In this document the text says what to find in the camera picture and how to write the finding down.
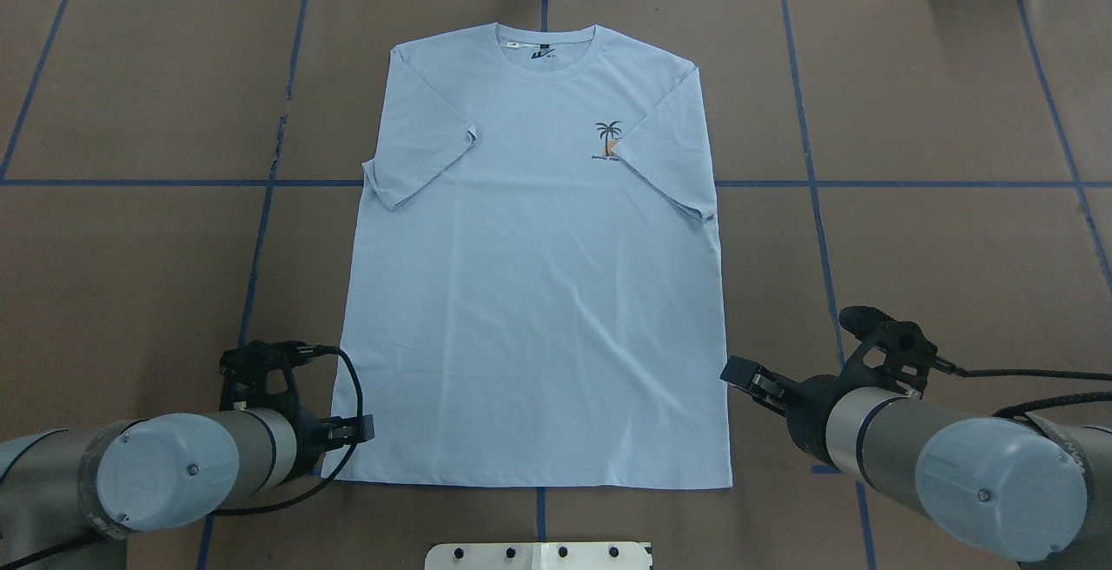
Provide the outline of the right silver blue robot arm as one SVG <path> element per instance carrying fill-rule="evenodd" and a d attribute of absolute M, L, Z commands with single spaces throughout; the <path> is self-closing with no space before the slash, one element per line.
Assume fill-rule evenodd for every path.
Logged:
<path fill-rule="evenodd" d="M 732 356 L 722 380 L 801 451 L 1022 569 L 1108 569 L 1109 427 L 972 416 L 864 377 L 806 381 Z"/>

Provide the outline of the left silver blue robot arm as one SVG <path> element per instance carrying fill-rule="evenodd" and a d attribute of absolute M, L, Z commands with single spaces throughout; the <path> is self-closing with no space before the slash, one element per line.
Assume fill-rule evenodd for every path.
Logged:
<path fill-rule="evenodd" d="M 131 538 L 239 514 L 240 503 L 349 459 L 374 419 L 270 408 L 171 413 L 3 441 L 4 569 L 123 569 Z"/>

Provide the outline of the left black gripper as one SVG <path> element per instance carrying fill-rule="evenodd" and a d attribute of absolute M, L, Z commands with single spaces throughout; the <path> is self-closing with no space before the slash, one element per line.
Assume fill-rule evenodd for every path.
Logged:
<path fill-rule="evenodd" d="M 321 457 L 337 447 L 359 446 L 373 440 L 374 417 L 318 417 L 298 412 L 291 428 L 295 432 L 295 458 L 291 476 L 306 476 Z"/>

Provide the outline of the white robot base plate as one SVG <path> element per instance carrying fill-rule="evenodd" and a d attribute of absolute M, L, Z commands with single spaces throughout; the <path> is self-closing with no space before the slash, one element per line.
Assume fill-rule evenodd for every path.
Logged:
<path fill-rule="evenodd" d="M 652 546 L 636 541 L 444 543 L 425 569 L 652 569 Z"/>

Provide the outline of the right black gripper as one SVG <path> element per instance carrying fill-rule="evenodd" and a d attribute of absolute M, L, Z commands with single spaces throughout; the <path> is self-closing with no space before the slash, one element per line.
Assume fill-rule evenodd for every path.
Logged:
<path fill-rule="evenodd" d="M 759 407 L 783 414 L 791 442 L 826 466 L 834 466 L 826 443 L 831 411 L 847 389 L 842 377 L 812 376 L 803 381 L 787 381 L 757 361 L 728 356 L 719 380 L 748 394 Z"/>

